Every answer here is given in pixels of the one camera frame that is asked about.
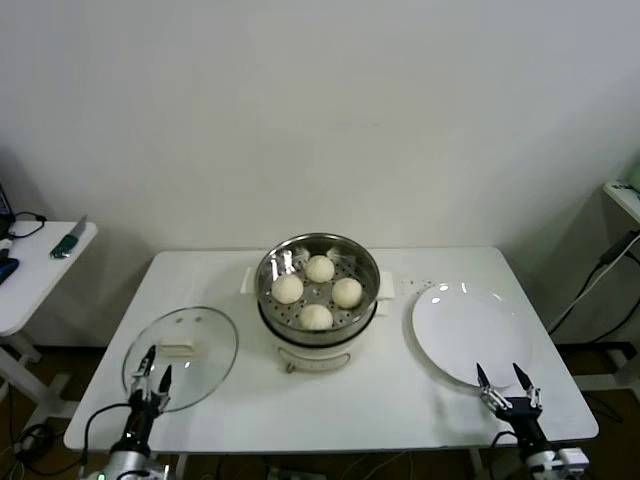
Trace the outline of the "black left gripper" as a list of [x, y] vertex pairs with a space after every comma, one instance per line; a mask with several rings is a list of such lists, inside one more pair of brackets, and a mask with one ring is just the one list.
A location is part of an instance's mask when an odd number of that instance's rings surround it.
[[169, 401], [172, 383], [172, 366], [168, 365], [161, 377], [156, 394], [149, 394], [149, 378], [156, 357], [156, 346], [152, 345], [132, 373], [129, 397], [130, 414], [127, 418], [127, 439], [136, 443], [147, 443], [155, 419]]

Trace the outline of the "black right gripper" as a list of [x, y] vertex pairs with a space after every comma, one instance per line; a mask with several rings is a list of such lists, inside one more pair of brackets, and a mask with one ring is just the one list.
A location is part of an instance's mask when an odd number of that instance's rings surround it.
[[512, 427], [519, 445], [543, 445], [545, 435], [538, 423], [542, 413], [541, 391], [517, 364], [514, 371], [527, 397], [505, 398], [492, 387], [484, 369], [477, 364], [481, 399], [488, 408], [496, 408], [495, 416], [499, 420]]

